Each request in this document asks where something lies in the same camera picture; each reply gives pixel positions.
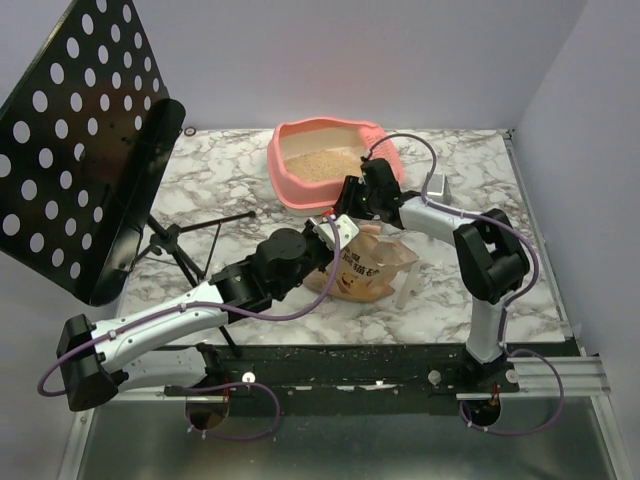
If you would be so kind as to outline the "grey bag sealing clip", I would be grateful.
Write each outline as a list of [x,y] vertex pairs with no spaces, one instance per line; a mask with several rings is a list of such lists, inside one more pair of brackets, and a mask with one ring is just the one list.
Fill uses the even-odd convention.
[[421,260],[415,261],[408,270],[405,281],[399,290],[396,298],[395,306],[399,310],[403,310],[412,293],[417,292],[421,288],[420,272],[423,266]]

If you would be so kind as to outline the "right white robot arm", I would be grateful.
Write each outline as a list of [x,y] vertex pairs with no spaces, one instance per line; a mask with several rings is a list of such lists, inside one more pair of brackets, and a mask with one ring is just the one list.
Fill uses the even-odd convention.
[[508,298],[520,289],[530,263],[506,214],[456,210],[403,191],[388,162],[381,158],[345,178],[334,210],[353,219],[379,219],[400,230],[423,233],[455,248],[460,275],[472,296],[471,329],[465,342],[472,358],[460,367],[460,379],[480,392],[496,380],[492,364],[504,356]]

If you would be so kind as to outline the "pink cat litter box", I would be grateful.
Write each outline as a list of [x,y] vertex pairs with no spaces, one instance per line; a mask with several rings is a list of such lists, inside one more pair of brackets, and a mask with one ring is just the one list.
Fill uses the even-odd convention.
[[385,137],[384,129],[368,121],[313,117],[278,125],[267,147],[267,171],[273,190],[292,214],[311,216],[333,206],[344,179],[305,182],[284,167],[288,158],[319,150],[347,151],[361,158]]

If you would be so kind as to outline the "silver metal litter scoop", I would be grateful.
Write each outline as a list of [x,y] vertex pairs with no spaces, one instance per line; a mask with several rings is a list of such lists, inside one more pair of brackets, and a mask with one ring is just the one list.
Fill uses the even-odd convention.
[[426,186],[425,196],[431,201],[450,205],[452,196],[448,177],[444,173],[434,173]]

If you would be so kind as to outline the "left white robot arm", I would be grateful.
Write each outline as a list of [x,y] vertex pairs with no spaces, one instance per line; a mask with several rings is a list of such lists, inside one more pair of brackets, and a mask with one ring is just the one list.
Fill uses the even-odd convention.
[[307,225],[303,231],[279,229],[254,254],[224,267],[173,301],[96,323],[83,314],[67,319],[56,355],[70,411],[110,401],[132,377],[125,370],[127,364],[174,340],[244,318],[280,322],[306,315],[314,304],[285,316],[268,310],[308,274],[325,269],[342,245],[329,225]]

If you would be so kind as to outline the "beige cat litter bag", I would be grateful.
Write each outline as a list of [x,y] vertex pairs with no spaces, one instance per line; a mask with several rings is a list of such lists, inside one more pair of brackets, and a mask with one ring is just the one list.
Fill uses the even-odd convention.
[[382,228],[364,224],[341,251],[337,275],[329,295],[354,302],[370,303],[392,295],[391,283],[409,269],[418,255],[402,241],[382,234]]

